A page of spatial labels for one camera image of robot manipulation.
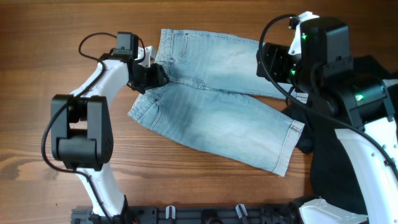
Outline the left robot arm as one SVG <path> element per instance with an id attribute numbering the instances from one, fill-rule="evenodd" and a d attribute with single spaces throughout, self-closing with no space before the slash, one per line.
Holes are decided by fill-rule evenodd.
<path id="1" fill-rule="evenodd" d="M 92 223 L 138 222 L 109 163 L 114 147 L 109 106 L 124 86 L 145 93 L 170 81 L 139 36 L 118 32 L 115 39 L 115 48 L 96 58 L 96 70 L 81 87 L 52 98 L 41 143 L 49 167 L 81 180 L 93 204 L 87 214 Z"/>

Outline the light blue denim shorts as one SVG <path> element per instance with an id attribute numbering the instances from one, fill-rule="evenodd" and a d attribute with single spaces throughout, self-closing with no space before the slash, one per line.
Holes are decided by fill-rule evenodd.
<path id="1" fill-rule="evenodd" d="M 162 29 L 155 61 L 169 83 L 147 90 L 129 116 L 184 146 L 284 176 L 304 125 L 264 104 L 283 99 L 257 76 L 259 43 L 231 34 Z"/>

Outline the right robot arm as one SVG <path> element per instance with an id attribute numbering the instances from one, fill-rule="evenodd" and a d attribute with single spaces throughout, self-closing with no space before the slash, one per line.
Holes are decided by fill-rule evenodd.
<path id="1" fill-rule="evenodd" d="M 290 46 L 260 40 L 257 75 L 282 91 L 312 140 L 312 196 L 289 203 L 288 223 L 397 222 L 397 75 L 353 57 L 347 24 L 286 14 Z"/>

